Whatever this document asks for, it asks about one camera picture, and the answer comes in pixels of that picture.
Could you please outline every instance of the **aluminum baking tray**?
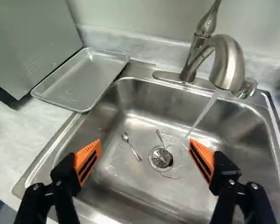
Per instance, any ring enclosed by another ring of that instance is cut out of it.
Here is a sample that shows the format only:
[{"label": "aluminum baking tray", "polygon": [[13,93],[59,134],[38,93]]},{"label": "aluminum baking tray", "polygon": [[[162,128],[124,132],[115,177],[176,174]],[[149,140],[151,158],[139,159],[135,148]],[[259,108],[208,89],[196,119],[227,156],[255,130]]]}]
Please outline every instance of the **aluminum baking tray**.
[{"label": "aluminum baking tray", "polygon": [[129,59],[126,54],[84,48],[40,82],[31,95],[79,113],[87,112]]}]

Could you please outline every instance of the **faucet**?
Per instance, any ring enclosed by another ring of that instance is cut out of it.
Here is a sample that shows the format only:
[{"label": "faucet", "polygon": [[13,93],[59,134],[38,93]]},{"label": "faucet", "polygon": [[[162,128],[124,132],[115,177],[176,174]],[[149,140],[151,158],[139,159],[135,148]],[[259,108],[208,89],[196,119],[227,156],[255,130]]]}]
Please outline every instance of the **faucet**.
[{"label": "faucet", "polygon": [[217,14],[221,1],[222,0],[215,0],[214,4],[211,6],[207,14],[202,17],[196,27],[196,32],[193,35],[187,62],[183,67],[180,75],[180,79],[184,82],[192,82],[195,78],[196,72],[194,72],[193,76],[190,77],[191,79],[187,79],[189,59],[196,52],[196,50],[199,49],[204,44],[204,42],[211,37],[212,33],[215,31],[217,26]]},{"label": "faucet", "polygon": [[228,35],[209,38],[191,55],[179,78],[184,82],[192,82],[198,67],[213,51],[216,55],[210,82],[220,89],[239,91],[245,79],[245,60],[240,45]]},{"label": "faucet", "polygon": [[[245,79],[245,60],[239,43],[229,35],[212,36],[221,1],[215,0],[208,13],[199,21],[179,80],[184,83],[193,82],[199,66],[215,51],[209,81],[219,89],[231,90],[237,98],[247,98],[254,95],[257,82],[252,78]],[[172,74],[155,71],[153,76],[164,81],[178,82]]]}]

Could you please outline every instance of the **drain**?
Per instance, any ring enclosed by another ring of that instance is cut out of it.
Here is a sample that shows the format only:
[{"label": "drain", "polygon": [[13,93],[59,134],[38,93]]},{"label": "drain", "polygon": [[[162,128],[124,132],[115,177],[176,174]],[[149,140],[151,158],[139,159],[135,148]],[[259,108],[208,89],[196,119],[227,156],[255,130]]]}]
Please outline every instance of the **drain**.
[{"label": "drain", "polygon": [[150,165],[159,172],[166,172],[173,167],[173,155],[161,145],[154,146],[148,154]]}]

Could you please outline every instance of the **metal spoon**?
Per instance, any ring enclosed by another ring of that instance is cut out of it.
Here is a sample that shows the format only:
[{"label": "metal spoon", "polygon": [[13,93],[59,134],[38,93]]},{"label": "metal spoon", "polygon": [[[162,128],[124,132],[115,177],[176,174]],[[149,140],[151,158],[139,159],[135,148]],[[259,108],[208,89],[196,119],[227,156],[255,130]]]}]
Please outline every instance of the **metal spoon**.
[{"label": "metal spoon", "polygon": [[129,135],[126,133],[126,132],[122,132],[121,133],[121,138],[124,142],[126,142],[127,144],[129,144],[130,148],[132,149],[136,159],[138,162],[141,162],[142,161],[142,158],[141,156],[136,152],[136,150],[132,147],[132,145],[130,144],[129,142]]},{"label": "metal spoon", "polygon": [[161,143],[162,143],[162,145],[163,145],[163,148],[166,149],[166,148],[165,148],[165,145],[164,145],[164,142],[163,142],[163,139],[162,139],[162,135],[161,135],[160,130],[159,130],[159,129],[156,129],[155,132],[156,132],[157,135],[159,136],[159,138],[160,138],[160,140],[161,140]]}]

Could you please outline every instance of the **stainless steel sink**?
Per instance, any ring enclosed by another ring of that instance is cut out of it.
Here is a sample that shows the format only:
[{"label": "stainless steel sink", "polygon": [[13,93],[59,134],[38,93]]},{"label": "stainless steel sink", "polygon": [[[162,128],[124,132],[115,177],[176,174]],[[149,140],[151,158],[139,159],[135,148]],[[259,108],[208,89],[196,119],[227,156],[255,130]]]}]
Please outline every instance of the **stainless steel sink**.
[{"label": "stainless steel sink", "polygon": [[[217,198],[182,145],[214,92],[209,81],[195,85],[155,80],[153,66],[130,63],[87,114],[74,113],[19,180],[22,197],[32,183],[50,183],[49,172],[67,153],[95,139],[103,154],[75,206],[81,223],[207,223]],[[167,172],[153,169],[148,155],[160,144],[159,129],[175,163]],[[137,162],[120,133],[143,161]],[[268,92],[253,98],[220,97],[197,126],[193,138],[221,150],[243,171],[242,182],[264,186],[280,224],[280,124]],[[234,223],[242,223],[236,210]]]}]

